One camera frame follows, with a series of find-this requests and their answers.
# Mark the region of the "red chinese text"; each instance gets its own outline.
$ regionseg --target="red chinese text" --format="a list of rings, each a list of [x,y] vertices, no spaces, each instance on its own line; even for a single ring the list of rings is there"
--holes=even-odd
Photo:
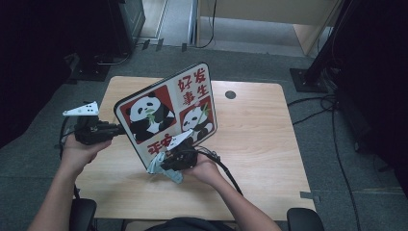
[[[201,98],[204,95],[206,95],[208,93],[207,85],[201,85],[200,87],[198,87],[197,93],[199,94],[198,98]]]
[[[181,78],[178,83],[180,91],[183,92],[184,89],[189,89],[191,83],[192,80],[190,75]]]
[[[158,154],[160,152],[160,150],[165,147],[168,146],[171,142],[171,136],[169,134],[165,134],[165,138],[162,139],[161,141],[155,141],[150,145],[147,145],[148,152],[150,153],[150,155],[154,155],[154,154]]]
[[[204,68],[197,69],[197,72],[194,73],[195,83],[201,84],[205,81],[205,70]]]
[[[191,91],[187,91],[184,95],[184,105],[190,105],[191,102],[194,100],[195,96],[192,94]]]

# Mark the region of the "person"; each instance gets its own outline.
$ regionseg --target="person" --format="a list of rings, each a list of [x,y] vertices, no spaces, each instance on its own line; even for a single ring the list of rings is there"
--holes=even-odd
[[[96,158],[97,153],[111,143],[112,141],[105,141],[94,145],[84,145],[77,142],[73,135],[67,137],[60,167],[29,231],[69,230],[75,180],[84,167]],[[183,173],[192,175],[197,180],[213,187],[225,202],[241,230],[281,230],[273,219],[238,193],[220,174],[216,163],[206,156],[198,155],[197,165],[183,170]],[[191,220],[194,223],[206,221],[198,218],[191,218]],[[171,222],[148,230],[171,230],[168,228],[170,225]]]

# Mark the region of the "chair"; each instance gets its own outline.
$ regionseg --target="chair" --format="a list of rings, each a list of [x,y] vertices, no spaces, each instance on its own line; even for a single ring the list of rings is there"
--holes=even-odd
[[[73,199],[69,218],[70,231],[89,231],[96,211],[91,199]],[[289,231],[324,231],[319,215],[310,209],[291,208],[287,213]]]
[[[289,231],[324,231],[319,215],[305,208],[291,208],[287,213]]]
[[[91,230],[96,202],[91,199],[73,199],[69,217],[69,231]]]

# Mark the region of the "black speaker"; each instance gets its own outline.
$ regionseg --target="black speaker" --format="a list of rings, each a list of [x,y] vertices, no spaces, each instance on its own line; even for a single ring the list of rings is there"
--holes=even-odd
[[[80,58],[74,79],[103,81],[109,67],[101,64],[129,57],[145,21],[141,0],[64,0],[60,12]]]
[[[357,139],[395,170],[408,175],[408,11],[405,1],[361,1],[337,34],[333,54],[339,102]],[[361,128],[369,128],[361,133]],[[401,182],[408,194],[406,181]]]

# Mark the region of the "panda illustration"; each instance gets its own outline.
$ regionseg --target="panda illustration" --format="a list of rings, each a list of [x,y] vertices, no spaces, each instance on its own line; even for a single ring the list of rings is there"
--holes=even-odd
[[[192,135],[188,138],[190,144],[201,141],[213,130],[214,124],[208,119],[208,111],[205,108],[206,105],[195,107],[184,116],[183,131],[193,130]]]
[[[164,105],[154,92],[140,98],[126,110],[130,131],[136,141],[146,141],[164,131],[174,121],[174,112]]]

